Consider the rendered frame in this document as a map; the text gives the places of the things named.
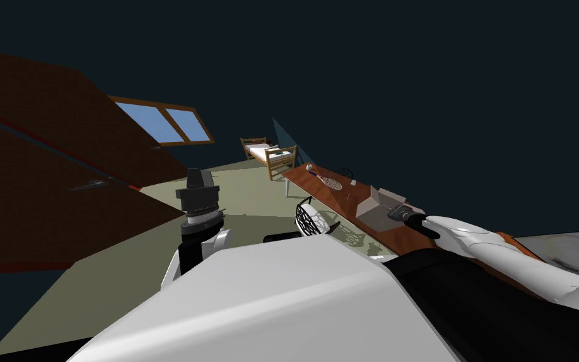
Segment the brown door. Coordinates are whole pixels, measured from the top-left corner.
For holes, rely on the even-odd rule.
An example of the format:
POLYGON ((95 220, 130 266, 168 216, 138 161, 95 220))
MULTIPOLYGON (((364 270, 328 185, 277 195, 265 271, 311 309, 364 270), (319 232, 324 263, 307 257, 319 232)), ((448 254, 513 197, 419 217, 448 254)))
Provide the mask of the brown door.
POLYGON ((0 127, 0 273, 65 270, 180 216, 170 205, 0 127), (90 180, 108 186, 68 190, 90 180))
POLYGON ((187 168, 78 70, 0 53, 0 124, 137 189, 187 168))

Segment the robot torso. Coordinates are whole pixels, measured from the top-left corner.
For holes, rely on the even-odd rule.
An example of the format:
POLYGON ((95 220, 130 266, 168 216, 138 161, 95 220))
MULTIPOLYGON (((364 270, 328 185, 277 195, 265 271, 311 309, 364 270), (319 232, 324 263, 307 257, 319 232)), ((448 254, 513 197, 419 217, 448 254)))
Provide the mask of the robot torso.
POLYGON ((381 262, 329 235, 214 253, 68 362, 460 362, 381 262))

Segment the wooden bed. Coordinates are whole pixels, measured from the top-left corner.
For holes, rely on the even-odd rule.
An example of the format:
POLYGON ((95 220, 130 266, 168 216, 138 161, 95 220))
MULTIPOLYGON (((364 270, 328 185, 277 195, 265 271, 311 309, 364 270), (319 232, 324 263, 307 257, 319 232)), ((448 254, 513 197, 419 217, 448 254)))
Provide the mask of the wooden bed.
POLYGON ((268 171, 270 180, 282 177, 282 174, 295 167, 298 148, 280 147, 267 144, 267 138, 241 138, 246 159, 255 159, 261 162, 268 171))

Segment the wood framed window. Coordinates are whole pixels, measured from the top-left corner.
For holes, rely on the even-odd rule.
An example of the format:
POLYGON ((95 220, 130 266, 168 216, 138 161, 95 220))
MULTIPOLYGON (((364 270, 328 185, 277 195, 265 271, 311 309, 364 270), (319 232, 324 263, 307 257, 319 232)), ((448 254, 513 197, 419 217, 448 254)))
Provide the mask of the wood framed window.
POLYGON ((214 143, 193 107, 117 96, 110 99, 161 146, 214 143))

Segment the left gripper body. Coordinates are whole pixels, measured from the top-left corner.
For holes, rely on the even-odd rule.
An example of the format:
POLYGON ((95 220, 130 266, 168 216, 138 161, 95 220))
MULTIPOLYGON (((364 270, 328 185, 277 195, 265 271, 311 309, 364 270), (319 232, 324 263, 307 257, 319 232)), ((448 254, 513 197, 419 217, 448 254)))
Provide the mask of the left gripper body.
POLYGON ((176 198, 180 199, 184 213, 208 214, 219 209, 219 189, 214 184, 211 171, 189 168, 186 186, 176 189, 176 198))

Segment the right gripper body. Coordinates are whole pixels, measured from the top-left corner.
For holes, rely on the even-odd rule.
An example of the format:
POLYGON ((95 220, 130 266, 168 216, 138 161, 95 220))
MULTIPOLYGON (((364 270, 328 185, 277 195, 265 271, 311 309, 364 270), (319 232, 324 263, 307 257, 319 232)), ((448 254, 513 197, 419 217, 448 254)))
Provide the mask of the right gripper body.
POLYGON ((396 222, 405 222, 414 214, 414 210, 408 204, 400 204, 389 210, 388 216, 396 222))

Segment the brown wooden desk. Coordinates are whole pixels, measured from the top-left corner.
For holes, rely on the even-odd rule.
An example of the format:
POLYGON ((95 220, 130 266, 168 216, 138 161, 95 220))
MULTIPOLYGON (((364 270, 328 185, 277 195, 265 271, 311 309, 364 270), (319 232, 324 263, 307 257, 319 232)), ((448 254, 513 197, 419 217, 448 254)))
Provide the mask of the brown wooden desk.
POLYGON ((347 177, 328 171, 314 163, 310 164, 312 169, 307 170, 307 165, 306 163, 288 170, 283 177, 385 245, 390 251, 401 256, 415 250, 439 248, 432 239, 406 226, 380 232, 373 230, 356 217, 356 207, 371 196, 369 185, 360 181, 353 185, 352 180, 347 177))

